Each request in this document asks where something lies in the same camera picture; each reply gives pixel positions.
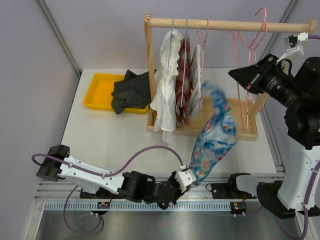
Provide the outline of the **blue floral skirt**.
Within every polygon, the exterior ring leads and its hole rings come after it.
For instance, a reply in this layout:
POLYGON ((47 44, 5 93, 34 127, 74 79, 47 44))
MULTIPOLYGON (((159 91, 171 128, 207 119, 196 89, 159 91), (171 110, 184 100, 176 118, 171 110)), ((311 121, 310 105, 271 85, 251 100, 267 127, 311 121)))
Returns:
POLYGON ((188 169, 195 176, 191 188, 199 186, 214 166, 237 143, 237 126, 223 89, 205 81, 201 89, 211 98, 214 114, 198 134, 188 169))

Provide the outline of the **grey polka dot skirt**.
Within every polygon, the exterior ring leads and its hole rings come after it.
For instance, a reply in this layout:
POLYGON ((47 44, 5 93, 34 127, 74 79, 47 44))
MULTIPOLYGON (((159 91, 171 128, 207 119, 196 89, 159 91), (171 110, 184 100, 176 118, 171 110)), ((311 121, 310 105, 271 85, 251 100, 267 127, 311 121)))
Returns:
POLYGON ((119 115, 126 108, 144 109, 151 103, 149 72, 135 74, 127 70, 124 79, 114 83, 111 107, 119 115))

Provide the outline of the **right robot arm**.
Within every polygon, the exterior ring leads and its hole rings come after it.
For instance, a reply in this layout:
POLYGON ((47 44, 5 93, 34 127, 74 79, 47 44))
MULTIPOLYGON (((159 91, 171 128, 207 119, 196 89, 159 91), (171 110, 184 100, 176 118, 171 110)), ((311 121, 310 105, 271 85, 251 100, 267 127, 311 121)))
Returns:
POLYGON ((252 94, 266 93, 286 109, 289 166, 283 180, 263 182, 248 173, 234 173, 227 183, 212 185, 215 199, 253 195, 280 219, 296 213, 317 217, 315 193, 320 179, 320 59, 307 58, 296 75, 284 72, 282 61, 268 54, 256 64, 229 71, 252 94))

